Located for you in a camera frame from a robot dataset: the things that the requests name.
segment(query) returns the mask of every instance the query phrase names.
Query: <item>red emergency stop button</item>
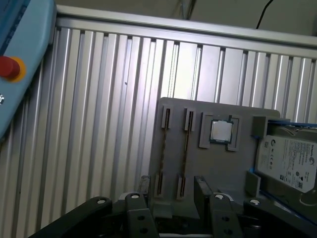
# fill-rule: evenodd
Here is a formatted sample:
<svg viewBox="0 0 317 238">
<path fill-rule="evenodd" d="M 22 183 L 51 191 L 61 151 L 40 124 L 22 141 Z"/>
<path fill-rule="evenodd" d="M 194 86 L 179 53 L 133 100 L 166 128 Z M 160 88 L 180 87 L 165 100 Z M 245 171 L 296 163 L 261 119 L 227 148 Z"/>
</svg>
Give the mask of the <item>red emergency stop button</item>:
<svg viewBox="0 0 317 238">
<path fill-rule="evenodd" d="M 14 79 L 20 73 L 20 65 L 10 57 L 0 56 L 0 76 L 6 79 Z"/>
</svg>

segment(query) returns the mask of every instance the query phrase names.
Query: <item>control box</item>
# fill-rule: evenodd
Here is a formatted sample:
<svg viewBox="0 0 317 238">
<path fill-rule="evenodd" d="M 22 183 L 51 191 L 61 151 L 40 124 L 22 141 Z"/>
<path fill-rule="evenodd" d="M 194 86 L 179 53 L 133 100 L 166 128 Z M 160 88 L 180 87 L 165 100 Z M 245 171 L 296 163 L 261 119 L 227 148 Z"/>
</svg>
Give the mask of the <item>control box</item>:
<svg viewBox="0 0 317 238">
<path fill-rule="evenodd" d="M 54 0 L 0 1 L 0 139 L 53 42 Z"/>
</svg>

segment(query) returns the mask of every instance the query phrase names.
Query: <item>aluminum extrusion panel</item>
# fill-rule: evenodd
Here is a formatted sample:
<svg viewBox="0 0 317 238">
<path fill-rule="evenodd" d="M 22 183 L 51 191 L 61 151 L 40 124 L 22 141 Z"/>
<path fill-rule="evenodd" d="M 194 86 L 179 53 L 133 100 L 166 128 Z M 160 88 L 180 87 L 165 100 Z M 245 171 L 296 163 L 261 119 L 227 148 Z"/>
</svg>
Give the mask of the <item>aluminum extrusion panel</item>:
<svg viewBox="0 0 317 238">
<path fill-rule="evenodd" d="M 1 148 L 0 237 L 29 236 L 90 197 L 135 190 L 160 97 L 317 120 L 313 37 L 65 9 Z"/>
</svg>

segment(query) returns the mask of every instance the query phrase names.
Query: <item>screw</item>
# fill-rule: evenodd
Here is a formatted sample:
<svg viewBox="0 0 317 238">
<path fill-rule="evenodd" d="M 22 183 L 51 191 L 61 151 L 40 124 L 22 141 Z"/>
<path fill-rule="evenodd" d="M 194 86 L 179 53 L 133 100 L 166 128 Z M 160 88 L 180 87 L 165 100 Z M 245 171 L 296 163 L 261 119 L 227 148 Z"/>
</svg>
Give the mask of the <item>screw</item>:
<svg viewBox="0 0 317 238">
<path fill-rule="evenodd" d="M 259 205 L 259 204 L 260 204 L 260 202 L 257 201 L 257 200 L 255 200 L 255 199 L 252 199 L 250 202 L 253 203 L 253 204 L 255 204 L 255 205 Z"/>
<path fill-rule="evenodd" d="M 2 105 L 3 103 L 4 103 L 4 96 L 0 94 L 0 105 Z"/>
<path fill-rule="evenodd" d="M 221 194 L 217 194 L 216 196 L 215 196 L 215 198 L 218 198 L 218 199 L 223 199 L 223 196 L 221 195 Z"/>
<path fill-rule="evenodd" d="M 105 202 L 106 202 L 105 200 L 98 200 L 98 201 L 97 201 L 98 204 L 103 204 L 103 203 L 105 203 Z"/>
</svg>

